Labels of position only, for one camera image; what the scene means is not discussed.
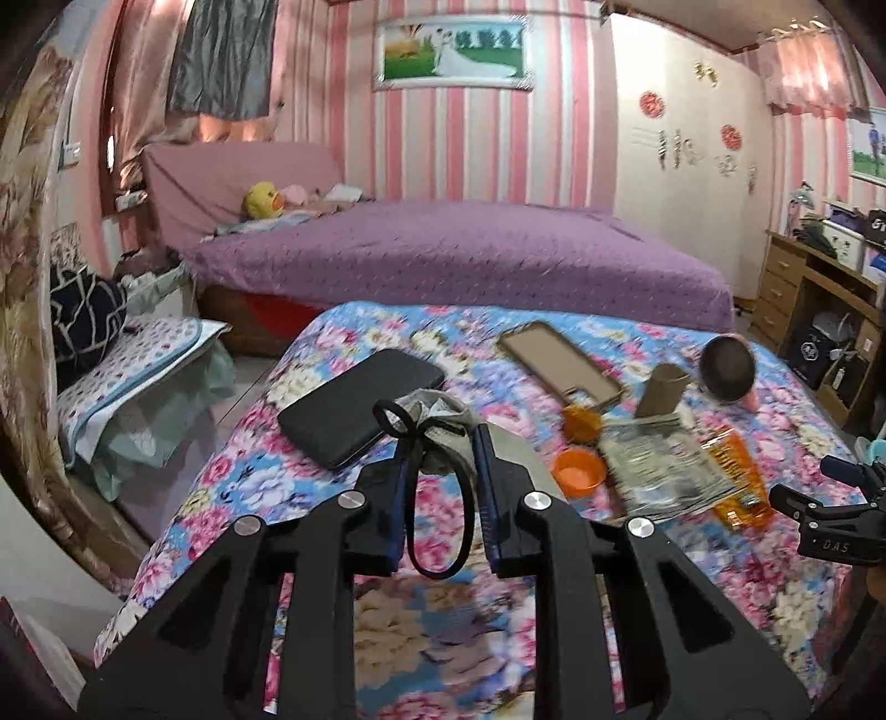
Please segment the brown phone case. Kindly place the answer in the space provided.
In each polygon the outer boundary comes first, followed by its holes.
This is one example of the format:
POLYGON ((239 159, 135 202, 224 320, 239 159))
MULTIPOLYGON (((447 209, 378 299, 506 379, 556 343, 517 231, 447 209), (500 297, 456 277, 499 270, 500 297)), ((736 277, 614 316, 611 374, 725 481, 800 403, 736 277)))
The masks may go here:
POLYGON ((563 405, 605 413, 625 394, 622 383, 601 363, 546 322, 508 330, 498 336, 497 345, 563 405))

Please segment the orange bottle cap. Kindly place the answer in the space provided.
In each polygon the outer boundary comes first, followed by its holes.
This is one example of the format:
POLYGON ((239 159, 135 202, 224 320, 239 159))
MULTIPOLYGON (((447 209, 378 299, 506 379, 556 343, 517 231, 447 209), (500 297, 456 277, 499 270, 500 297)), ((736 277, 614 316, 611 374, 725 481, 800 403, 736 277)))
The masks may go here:
POLYGON ((562 432, 569 444, 595 445, 602 432, 601 415, 590 408, 568 405, 562 411, 562 432))

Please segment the wedding picture frame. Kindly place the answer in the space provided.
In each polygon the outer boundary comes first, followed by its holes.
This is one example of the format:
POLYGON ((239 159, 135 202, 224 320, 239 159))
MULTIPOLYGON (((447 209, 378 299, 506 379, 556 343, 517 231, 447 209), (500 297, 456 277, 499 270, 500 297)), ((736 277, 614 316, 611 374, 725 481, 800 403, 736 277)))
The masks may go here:
POLYGON ((533 90, 532 32, 526 15, 425 15, 380 21, 374 39, 374 89, 533 90))

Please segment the pink window curtain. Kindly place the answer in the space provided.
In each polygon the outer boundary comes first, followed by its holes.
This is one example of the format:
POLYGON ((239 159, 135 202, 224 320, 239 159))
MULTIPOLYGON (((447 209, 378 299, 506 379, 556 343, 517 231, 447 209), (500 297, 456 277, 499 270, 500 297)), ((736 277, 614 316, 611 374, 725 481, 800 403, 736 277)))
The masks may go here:
POLYGON ((759 74, 766 102, 777 110, 853 110, 850 75, 832 30, 793 30, 762 40, 759 74))

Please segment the purple bed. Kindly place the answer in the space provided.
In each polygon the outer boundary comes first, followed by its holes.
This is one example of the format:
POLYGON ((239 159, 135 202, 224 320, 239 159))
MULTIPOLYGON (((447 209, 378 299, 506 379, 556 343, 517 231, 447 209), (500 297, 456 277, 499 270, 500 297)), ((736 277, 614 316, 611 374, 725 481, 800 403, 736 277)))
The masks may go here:
POLYGON ((183 256, 207 285, 305 305, 498 306, 734 327, 718 270, 591 208, 374 201, 200 241, 183 256))

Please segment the pink mug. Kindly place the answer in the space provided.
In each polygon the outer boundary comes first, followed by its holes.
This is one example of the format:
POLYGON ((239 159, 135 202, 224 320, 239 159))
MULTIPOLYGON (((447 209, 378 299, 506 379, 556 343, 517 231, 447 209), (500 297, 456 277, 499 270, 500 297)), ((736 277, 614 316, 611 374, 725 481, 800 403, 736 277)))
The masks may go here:
POLYGON ((739 335, 712 337, 701 350, 698 373, 704 390, 721 404, 757 413, 757 363, 753 348, 739 335))

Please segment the yellow duck plush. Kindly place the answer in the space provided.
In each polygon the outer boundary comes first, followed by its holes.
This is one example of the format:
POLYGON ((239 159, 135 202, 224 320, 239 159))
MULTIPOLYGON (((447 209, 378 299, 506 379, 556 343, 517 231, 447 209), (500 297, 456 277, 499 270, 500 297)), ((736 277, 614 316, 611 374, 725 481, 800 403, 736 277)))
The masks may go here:
POLYGON ((243 218, 264 220, 284 214, 285 199, 272 182, 255 183, 243 198, 243 218))

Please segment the upright cardboard tube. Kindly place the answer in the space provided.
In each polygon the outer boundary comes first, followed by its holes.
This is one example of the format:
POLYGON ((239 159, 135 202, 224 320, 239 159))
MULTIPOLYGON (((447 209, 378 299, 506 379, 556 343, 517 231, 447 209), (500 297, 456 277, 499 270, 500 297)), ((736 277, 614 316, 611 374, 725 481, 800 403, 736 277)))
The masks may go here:
POLYGON ((690 379, 689 373, 682 366, 673 363, 658 364, 644 385, 643 396, 633 417, 647 419, 674 413, 690 379))

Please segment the black phone case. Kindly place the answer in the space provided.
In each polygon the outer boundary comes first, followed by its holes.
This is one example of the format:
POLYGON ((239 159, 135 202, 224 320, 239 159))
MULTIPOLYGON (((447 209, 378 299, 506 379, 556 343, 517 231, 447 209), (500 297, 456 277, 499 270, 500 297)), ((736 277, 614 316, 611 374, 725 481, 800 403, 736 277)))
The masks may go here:
POLYGON ((278 414, 279 429, 295 449, 329 471, 365 455, 382 436, 373 414, 379 400, 414 390, 437 390, 445 371, 399 349, 382 349, 319 385, 278 414))

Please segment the orange small bowl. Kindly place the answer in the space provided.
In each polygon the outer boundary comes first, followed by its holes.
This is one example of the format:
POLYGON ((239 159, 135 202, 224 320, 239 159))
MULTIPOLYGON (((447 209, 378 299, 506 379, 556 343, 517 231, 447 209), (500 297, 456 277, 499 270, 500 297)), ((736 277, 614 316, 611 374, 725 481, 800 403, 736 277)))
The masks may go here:
POLYGON ((596 451, 571 447, 554 459, 551 476, 570 499, 593 495, 607 478, 607 466, 596 451))

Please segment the black white patterned pillow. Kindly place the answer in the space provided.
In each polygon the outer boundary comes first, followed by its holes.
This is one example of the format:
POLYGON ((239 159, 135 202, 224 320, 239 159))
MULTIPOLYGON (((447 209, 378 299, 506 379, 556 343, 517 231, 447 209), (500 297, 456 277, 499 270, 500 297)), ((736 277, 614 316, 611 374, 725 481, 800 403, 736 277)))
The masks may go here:
POLYGON ((74 384, 107 357, 116 345, 128 315, 128 294, 112 279, 89 269, 51 265, 49 309, 57 383, 74 384))

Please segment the floral bedspread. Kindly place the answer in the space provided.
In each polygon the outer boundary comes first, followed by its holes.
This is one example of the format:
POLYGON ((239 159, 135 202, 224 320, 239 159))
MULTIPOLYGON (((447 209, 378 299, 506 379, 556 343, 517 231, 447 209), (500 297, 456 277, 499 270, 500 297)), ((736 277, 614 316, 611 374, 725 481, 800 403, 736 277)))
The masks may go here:
POLYGON ((804 718, 861 492, 795 375, 494 307, 314 321, 99 636, 109 718, 804 718))

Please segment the small framed picture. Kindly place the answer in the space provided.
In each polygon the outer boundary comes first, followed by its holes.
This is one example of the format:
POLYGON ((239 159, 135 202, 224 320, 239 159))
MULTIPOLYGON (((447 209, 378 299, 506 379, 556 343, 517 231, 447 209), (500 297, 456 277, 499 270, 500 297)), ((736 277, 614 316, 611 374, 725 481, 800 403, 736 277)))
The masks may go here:
POLYGON ((865 117, 848 120, 850 176, 884 185, 886 178, 886 112, 871 108, 865 117))

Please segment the orange snack wrapper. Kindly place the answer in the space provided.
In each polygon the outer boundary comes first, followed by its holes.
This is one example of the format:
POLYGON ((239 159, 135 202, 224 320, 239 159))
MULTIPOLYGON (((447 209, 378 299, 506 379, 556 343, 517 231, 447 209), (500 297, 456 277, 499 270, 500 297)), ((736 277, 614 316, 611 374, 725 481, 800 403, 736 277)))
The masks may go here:
POLYGON ((763 531, 774 510, 759 467, 736 430, 721 426, 701 443, 736 487, 732 495, 713 507, 717 518, 732 531, 763 531))

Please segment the grey sock with black loop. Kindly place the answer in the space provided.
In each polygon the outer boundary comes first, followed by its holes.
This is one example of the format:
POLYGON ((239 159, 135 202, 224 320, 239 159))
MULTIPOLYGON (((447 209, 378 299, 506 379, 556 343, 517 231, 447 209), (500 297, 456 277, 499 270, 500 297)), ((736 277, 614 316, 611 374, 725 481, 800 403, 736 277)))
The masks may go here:
POLYGON ((477 480, 472 435, 481 420, 462 400, 441 390, 414 390, 401 398, 380 399, 373 416, 386 435, 396 440, 395 457, 403 469, 403 527, 405 549, 414 570, 432 580, 451 579, 467 563, 475 534, 477 480), (440 570, 426 568, 414 548, 414 525, 418 504, 419 476, 453 474, 462 501, 462 534, 452 563, 440 570))

